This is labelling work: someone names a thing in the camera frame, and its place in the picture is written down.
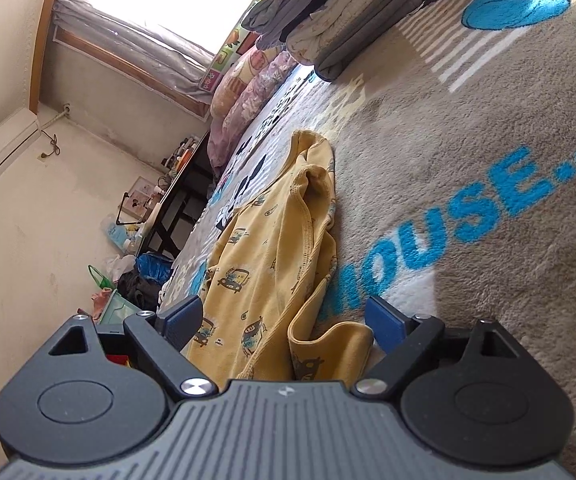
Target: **blue plastic bag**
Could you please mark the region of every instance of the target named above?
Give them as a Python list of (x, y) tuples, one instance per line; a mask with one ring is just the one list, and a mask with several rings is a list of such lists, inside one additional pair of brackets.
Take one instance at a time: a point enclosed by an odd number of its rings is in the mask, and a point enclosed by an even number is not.
[(137, 270), (143, 278), (163, 285), (172, 274), (172, 260), (157, 253), (142, 254), (137, 258)]

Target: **curtain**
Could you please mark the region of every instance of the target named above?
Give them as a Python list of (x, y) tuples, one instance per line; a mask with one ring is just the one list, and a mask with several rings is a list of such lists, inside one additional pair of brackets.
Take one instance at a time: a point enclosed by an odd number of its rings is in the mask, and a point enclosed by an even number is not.
[(113, 16), (111, 2), (55, 0), (56, 25), (139, 67), (168, 88), (210, 103), (212, 94), (199, 81), (213, 55), (156, 23), (137, 24)]

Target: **blue dot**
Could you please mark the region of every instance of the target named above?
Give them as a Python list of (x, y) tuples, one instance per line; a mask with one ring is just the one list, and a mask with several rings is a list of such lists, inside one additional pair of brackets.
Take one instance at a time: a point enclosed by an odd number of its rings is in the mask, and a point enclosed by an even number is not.
[(569, 162), (559, 165), (554, 171), (554, 177), (559, 182), (567, 182), (576, 175), (576, 168)]

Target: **window sill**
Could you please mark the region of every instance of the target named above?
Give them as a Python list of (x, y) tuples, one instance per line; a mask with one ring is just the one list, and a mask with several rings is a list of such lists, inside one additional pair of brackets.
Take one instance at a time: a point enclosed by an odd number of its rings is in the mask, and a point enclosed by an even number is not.
[(144, 72), (139, 67), (124, 61), (123, 59), (111, 54), (110, 52), (98, 47), (92, 43), (82, 40), (81, 38), (57, 27), (54, 33), (54, 41), (62, 43), (71, 47), (89, 57), (97, 60), (98, 62), (123, 73), (126, 77), (142, 84), (143, 86), (151, 89), (169, 101), (174, 102), (181, 108), (186, 110), (190, 115), (197, 117), (202, 121), (207, 121), (210, 116), (210, 105), (197, 101), (190, 96), (180, 94), (179, 92), (168, 88), (163, 83), (160, 83), (150, 74)]

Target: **yellow shirt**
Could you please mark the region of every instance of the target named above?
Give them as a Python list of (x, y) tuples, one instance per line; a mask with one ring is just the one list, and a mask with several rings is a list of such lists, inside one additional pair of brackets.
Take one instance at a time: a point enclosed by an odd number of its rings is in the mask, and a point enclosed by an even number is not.
[(223, 388), (231, 378), (356, 381), (372, 330), (341, 322), (310, 340), (337, 267), (334, 159), (314, 132), (292, 135), (278, 177), (217, 240), (188, 359)]

